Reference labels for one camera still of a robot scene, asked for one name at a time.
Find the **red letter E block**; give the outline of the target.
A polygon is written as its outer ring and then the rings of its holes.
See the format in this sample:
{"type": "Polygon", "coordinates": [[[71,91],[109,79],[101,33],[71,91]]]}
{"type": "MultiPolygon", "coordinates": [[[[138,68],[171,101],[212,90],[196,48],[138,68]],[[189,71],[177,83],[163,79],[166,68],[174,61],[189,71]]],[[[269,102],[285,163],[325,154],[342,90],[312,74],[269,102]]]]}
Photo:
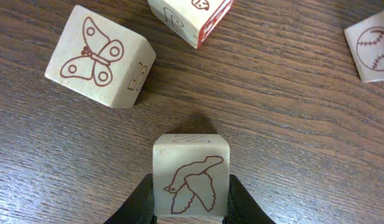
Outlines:
{"type": "Polygon", "coordinates": [[[152,13],[198,49],[230,10],[233,0],[148,0],[152,13]]]}

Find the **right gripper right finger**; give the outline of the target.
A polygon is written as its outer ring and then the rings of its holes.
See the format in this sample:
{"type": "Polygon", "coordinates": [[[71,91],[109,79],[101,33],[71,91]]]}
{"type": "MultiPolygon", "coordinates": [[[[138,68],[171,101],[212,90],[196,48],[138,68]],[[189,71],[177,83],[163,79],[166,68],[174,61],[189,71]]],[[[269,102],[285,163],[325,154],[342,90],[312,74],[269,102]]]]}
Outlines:
{"type": "Polygon", "coordinates": [[[223,224],[276,224],[233,174],[230,174],[227,206],[223,224]]]}

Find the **wooden block yellow O side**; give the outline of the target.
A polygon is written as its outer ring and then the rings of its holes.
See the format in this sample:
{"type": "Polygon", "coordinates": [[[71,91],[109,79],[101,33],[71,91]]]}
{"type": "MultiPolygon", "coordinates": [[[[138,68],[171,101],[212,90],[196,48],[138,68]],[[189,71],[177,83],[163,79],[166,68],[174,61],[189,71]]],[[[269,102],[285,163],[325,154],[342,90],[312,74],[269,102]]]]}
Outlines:
{"type": "Polygon", "coordinates": [[[155,59],[145,37],[76,5],[45,77],[111,108],[131,108],[155,59]]]}

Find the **wooden block green side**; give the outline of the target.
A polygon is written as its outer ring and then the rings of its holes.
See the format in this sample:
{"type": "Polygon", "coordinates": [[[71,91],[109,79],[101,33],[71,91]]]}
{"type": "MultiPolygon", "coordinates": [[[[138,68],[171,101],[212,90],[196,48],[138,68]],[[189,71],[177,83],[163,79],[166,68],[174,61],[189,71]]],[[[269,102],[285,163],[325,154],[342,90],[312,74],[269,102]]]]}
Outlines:
{"type": "Polygon", "coordinates": [[[163,134],[152,148],[154,213],[224,217],[230,146],[219,134],[163,134]]]}

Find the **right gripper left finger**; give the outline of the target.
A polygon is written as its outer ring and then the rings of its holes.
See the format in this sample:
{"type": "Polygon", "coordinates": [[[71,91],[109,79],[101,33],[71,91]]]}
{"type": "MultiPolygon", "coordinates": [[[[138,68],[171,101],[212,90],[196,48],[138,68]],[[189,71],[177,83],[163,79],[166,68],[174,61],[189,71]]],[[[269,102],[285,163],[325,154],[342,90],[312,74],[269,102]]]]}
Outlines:
{"type": "Polygon", "coordinates": [[[131,195],[104,224],[156,224],[152,174],[146,174],[131,195]]]}

